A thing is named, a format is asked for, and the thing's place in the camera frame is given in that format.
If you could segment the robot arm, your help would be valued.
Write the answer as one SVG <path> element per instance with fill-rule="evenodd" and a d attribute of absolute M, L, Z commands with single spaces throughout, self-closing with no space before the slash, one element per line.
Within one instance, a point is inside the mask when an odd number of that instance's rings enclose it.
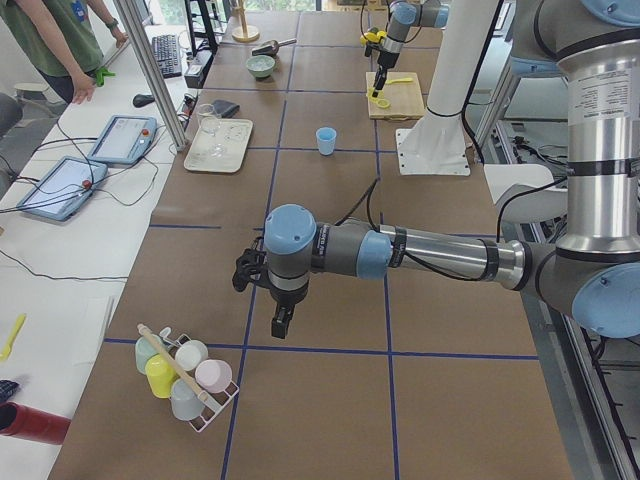
<path fill-rule="evenodd" d="M 378 52 L 380 93 L 414 26 L 440 27 L 443 43 L 427 109 L 400 134 L 404 175 L 426 179 L 431 215 L 464 219 L 471 198 L 454 171 L 465 163 L 463 112 L 499 10 L 496 1 L 396 2 Z M 261 285 L 276 301 L 271 332 L 286 336 L 314 273 L 379 279 L 392 268 L 524 290 L 610 338 L 639 332 L 639 5 L 635 1 L 521 1 L 511 64 L 522 76 L 568 81 L 566 233 L 552 246 L 473 239 L 346 218 L 317 221 L 288 204 L 266 218 Z"/>
<path fill-rule="evenodd" d="M 371 97 L 377 98 L 382 92 L 388 71 L 395 67 L 403 46 L 409 42 L 413 27 L 442 28 L 446 25 L 449 7 L 441 1 L 425 1 L 414 4 L 408 1 L 393 1 L 389 7 L 389 19 L 384 29 L 371 28 L 360 37 L 365 47 L 365 56 L 378 52 L 377 71 L 372 86 Z"/>

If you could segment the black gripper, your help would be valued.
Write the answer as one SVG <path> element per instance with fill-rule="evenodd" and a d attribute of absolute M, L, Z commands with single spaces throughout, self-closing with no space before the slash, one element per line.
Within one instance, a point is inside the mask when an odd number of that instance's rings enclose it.
<path fill-rule="evenodd" d="M 375 74 L 372 97 L 377 98 L 382 92 L 387 79 L 387 72 L 396 65 L 398 54 L 389 52 L 384 49 L 378 51 L 377 64 L 378 69 Z"/>
<path fill-rule="evenodd" d="M 294 316 L 295 306 L 306 297 L 306 286 L 303 285 L 295 290 L 272 287 L 270 294 L 276 302 L 275 313 L 271 321 L 271 336 L 285 339 Z"/>

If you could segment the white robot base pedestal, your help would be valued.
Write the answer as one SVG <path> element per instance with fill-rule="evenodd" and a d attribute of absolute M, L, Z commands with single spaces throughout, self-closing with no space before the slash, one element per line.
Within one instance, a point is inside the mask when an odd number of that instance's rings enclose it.
<path fill-rule="evenodd" d="M 424 116 L 412 129 L 397 131 L 402 175 L 470 174 L 463 111 L 501 5 L 482 0 L 451 3 Z"/>

